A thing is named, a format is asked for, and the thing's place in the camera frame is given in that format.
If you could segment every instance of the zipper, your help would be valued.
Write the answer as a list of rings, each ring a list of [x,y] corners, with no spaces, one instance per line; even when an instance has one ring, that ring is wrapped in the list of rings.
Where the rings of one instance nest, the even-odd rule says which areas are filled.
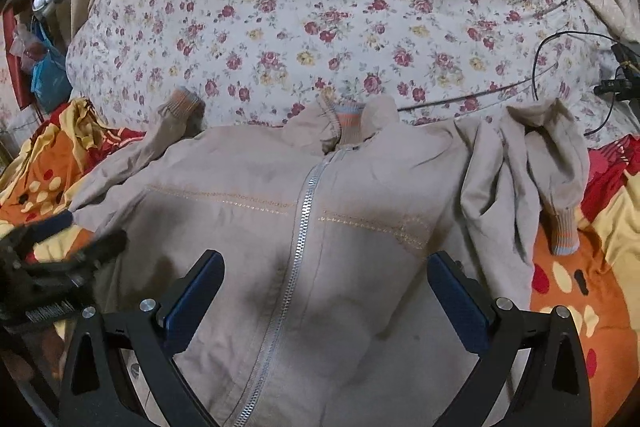
[[[298,276],[300,274],[300,266],[302,265],[302,258],[305,253],[306,246],[306,236],[309,230],[309,220],[311,216],[311,205],[313,204],[314,195],[316,193],[316,188],[318,187],[318,181],[324,171],[324,168],[332,162],[332,160],[336,158],[342,158],[346,153],[346,150],[340,150],[335,153],[331,158],[326,158],[322,163],[316,165],[311,172],[308,174],[305,185],[306,191],[305,196],[302,200],[302,209],[300,211],[300,220],[298,222],[298,239],[296,240],[296,247],[293,256],[293,264],[291,266],[291,273],[289,274],[289,280],[287,281],[287,286],[282,297],[282,305],[280,307],[280,312],[276,317],[271,319],[271,323],[269,324],[268,331],[273,331],[273,337],[271,339],[271,344],[269,345],[269,349],[267,350],[267,354],[264,357],[264,363],[260,370],[260,376],[255,383],[254,390],[249,397],[248,402],[242,408],[241,413],[236,418],[236,421],[233,424],[233,427],[244,427],[248,422],[250,416],[254,412],[255,406],[260,399],[260,393],[262,393],[262,388],[267,380],[267,375],[269,374],[269,368],[271,366],[271,360],[273,359],[273,354],[275,353],[276,346],[278,344],[278,340],[280,339],[280,333],[282,332],[282,325],[284,324],[285,319],[287,318],[287,312],[289,312],[289,305],[291,304],[291,299],[293,297],[293,291],[296,289],[296,283],[298,282]]]

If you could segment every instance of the metal bolt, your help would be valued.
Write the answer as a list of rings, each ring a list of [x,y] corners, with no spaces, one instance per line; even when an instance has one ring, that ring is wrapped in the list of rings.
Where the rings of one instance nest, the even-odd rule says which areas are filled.
[[[156,307],[156,301],[154,301],[153,299],[145,299],[142,302],[140,302],[140,309],[145,313],[150,312],[155,307]]]
[[[557,306],[556,313],[564,319],[571,317],[571,312],[565,306]]]
[[[95,308],[93,306],[87,306],[84,310],[82,310],[82,317],[85,319],[90,319],[95,315]]]
[[[495,299],[495,304],[498,308],[504,311],[508,311],[513,308],[513,302],[511,302],[511,299],[508,299],[507,297],[498,297]]]

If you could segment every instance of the wire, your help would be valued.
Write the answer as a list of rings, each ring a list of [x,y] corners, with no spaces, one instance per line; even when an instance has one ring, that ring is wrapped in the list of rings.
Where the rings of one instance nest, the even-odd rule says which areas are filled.
[[[607,113],[607,118],[604,119],[604,121],[600,124],[600,126],[597,129],[594,129],[593,131],[587,131],[586,133],[583,134],[583,136],[585,138],[587,138],[588,136],[591,136],[592,134],[596,134],[600,129],[602,129],[607,122],[609,121],[609,118],[611,118],[611,113],[613,112],[613,106],[616,103],[616,95],[615,93],[612,93],[613,97],[611,99],[611,106],[609,107],[609,113]]]
[[[20,129],[24,129],[25,127],[28,127],[30,125],[33,125],[34,123],[38,123],[38,120],[33,120],[31,122],[28,122],[24,125],[18,126],[18,127],[13,127],[11,129],[2,129],[0,130],[0,134],[11,134],[14,131],[18,131]]]
[[[540,45],[538,46],[538,49],[536,50],[536,56],[533,58],[533,71],[531,72],[531,90],[533,92],[533,98],[535,98],[536,101],[539,100],[539,98],[538,98],[538,90],[536,88],[536,66],[538,64],[538,57],[540,56],[540,50],[542,50],[542,46],[544,46],[549,41],[557,39],[558,37],[562,37],[563,35],[572,35],[572,34],[573,35],[593,35],[595,37],[602,37],[603,39],[608,39],[611,42],[615,42],[616,44],[620,44],[620,45],[624,46],[629,51],[631,51],[636,57],[640,58],[640,55],[638,53],[636,53],[635,51],[630,49],[628,46],[626,46],[625,44],[623,44],[619,40],[614,39],[612,37],[609,37],[608,35],[603,35],[602,33],[579,32],[577,30],[566,30],[566,31],[554,33],[553,35],[549,35],[546,39],[544,39],[542,42],[540,42]]]

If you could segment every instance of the bed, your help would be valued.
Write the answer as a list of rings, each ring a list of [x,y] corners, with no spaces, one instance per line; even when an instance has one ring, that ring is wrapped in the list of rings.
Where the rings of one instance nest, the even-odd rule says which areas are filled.
[[[423,124],[530,102],[533,53],[565,29],[607,32],[585,0],[96,0],[67,64],[77,93],[133,128],[177,85],[206,102],[204,126],[283,124],[319,92],[390,94],[403,121]],[[588,93],[613,74],[608,49],[566,37],[539,58],[541,96],[585,128],[608,110]],[[635,129],[617,110],[593,144]]]

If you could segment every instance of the beige jacket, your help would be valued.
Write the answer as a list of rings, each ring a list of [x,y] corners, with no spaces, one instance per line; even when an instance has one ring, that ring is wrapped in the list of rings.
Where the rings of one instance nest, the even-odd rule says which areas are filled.
[[[222,253],[222,288],[175,360],[225,426],[431,425],[476,357],[431,292],[425,256],[446,249],[526,309],[541,198],[569,216],[588,170],[558,101],[510,108],[494,126],[411,127],[381,97],[349,129],[319,101],[284,128],[217,127],[171,146],[184,123],[170,107],[159,117],[92,172],[72,211],[90,230],[129,233],[98,284],[107,311],[157,298],[204,250]],[[506,406],[505,394],[494,415]]]

